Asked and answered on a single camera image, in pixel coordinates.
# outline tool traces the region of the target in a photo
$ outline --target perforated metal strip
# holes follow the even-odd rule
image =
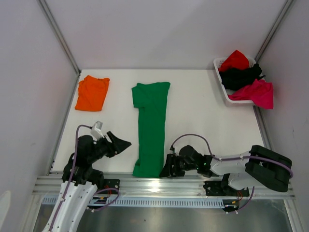
[[[110,203],[114,197],[109,197],[106,203]],[[57,196],[45,196],[42,204],[55,204]],[[103,206],[102,203],[90,201],[89,206]],[[224,208],[223,201],[219,199],[177,199],[177,198],[137,198],[119,197],[110,206],[130,207],[171,207],[171,208]]]

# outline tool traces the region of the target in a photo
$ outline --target gray floor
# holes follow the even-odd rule
[[[42,205],[34,232],[53,209]],[[86,211],[77,232],[291,232],[282,200],[252,201],[238,215],[221,209],[108,207]]]

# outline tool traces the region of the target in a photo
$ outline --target red cloth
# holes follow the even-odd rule
[[[252,85],[247,85],[235,93],[228,95],[231,100],[251,100],[257,106],[266,110],[274,108],[274,89],[272,83],[267,83],[264,80],[257,80]]]
[[[221,65],[219,72],[225,72],[228,69],[237,68],[244,70],[249,68],[249,61],[240,51],[233,52]]]

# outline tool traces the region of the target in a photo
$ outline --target laundry basket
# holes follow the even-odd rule
[[[251,100],[233,101],[233,100],[229,99],[228,94],[233,94],[233,93],[235,93],[235,91],[230,90],[230,89],[225,89],[224,85],[222,85],[222,79],[221,79],[221,76],[219,74],[219,68],[221,67],[221,65],[223,64],[223,62],[226,59],[227,59],[227,57],[217,58],[217,59],[214,59],[214,61],[213,61],[214,68],[215,68],[216,73],[217,73],[217,78],[218,78],[219,83],[221,85],[221,89],[222,89],[221,93],[222,93],[222,97],[223,97],[223,100],[225,102],[225,105],[228,106],[228,107],[230,107],[230,106],[255,105],[254,102],[251,101]],[[249,68],[253,67],[253,65],[256,64],[256,62],[253,58],[247,57],[247,59],[249,61]]]

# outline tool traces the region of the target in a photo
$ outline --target folded orange cloth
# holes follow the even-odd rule
[[[101,111],[107,94],[109,78],[87,76],[79,83],[76,110]]]

